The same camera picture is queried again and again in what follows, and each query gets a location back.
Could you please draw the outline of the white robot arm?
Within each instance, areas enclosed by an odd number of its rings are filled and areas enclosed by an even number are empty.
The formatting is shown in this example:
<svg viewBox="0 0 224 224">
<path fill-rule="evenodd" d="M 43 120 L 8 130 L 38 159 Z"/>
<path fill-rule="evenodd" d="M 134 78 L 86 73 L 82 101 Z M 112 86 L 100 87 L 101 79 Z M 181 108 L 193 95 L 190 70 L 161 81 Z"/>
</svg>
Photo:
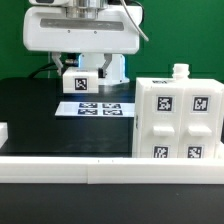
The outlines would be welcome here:
<svg viewBox="0 0 224 224">
<path fill-rule="evenodd" d="M 62 53 L 78 53 L 82 67 L 100 72 L 102 84 L 125 82 L 124 56 L 140 46 L 143 9 L 125 0 L 29 0 L 23 43 L 50 52 L 58 68 Z"/>
</svg>

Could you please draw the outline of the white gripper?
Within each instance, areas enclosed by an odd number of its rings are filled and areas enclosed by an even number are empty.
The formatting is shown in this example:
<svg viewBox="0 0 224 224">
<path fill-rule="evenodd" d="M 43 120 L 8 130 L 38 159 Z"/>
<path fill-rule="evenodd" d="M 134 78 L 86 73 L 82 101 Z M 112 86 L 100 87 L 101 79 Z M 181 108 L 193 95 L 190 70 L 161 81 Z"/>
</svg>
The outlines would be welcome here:
<svg viewBox="0 0 224 224">
<path fill-rule="evenodd" d="M 108 53 L 99 68 L 105 78 L 112 54 L 135 54 L 140 40 L 122 6 L 109 6 L 95 20 L 72 19 L 62 7 L 31 7 L 25 14 L 23 43 L 30 51 L 52 52 L 62 74 L 61 53 Z"/>
</svg>

